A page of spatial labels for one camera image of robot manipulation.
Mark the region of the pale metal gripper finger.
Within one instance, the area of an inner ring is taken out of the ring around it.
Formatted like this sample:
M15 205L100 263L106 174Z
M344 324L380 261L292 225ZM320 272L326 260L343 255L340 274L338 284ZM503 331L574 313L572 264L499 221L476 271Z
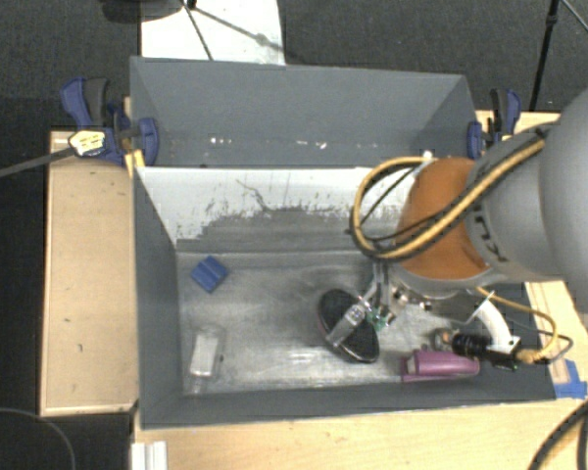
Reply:
M325 340L333 348L338 348L365 321L367 313L360 305L351 305L340 317L337 317L336 309L326 310L326 321L333 320L333 325L327 328Z

